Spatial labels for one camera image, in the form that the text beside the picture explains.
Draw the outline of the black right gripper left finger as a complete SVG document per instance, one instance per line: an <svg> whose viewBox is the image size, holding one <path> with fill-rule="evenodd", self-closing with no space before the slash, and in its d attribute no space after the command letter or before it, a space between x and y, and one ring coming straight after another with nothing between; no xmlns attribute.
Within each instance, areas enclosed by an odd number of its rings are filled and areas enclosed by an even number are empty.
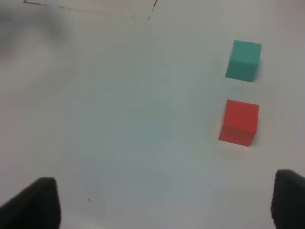
<svg viewBox="0 0 305 229"><path fill-rule="evenodd" d="M0 207L2 229L58 229L61 206L56 180L42 177Z"/></svg>

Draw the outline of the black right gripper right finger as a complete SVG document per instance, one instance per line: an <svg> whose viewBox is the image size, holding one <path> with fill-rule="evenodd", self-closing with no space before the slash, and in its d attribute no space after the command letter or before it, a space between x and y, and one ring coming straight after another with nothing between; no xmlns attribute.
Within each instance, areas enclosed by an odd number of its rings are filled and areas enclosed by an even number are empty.
<svg viewBox="0 0 305 229"><path fill-rule="evenodd" d="M277 229L305 227L305 178L290 170L276 172L271 217Z"/></svg>

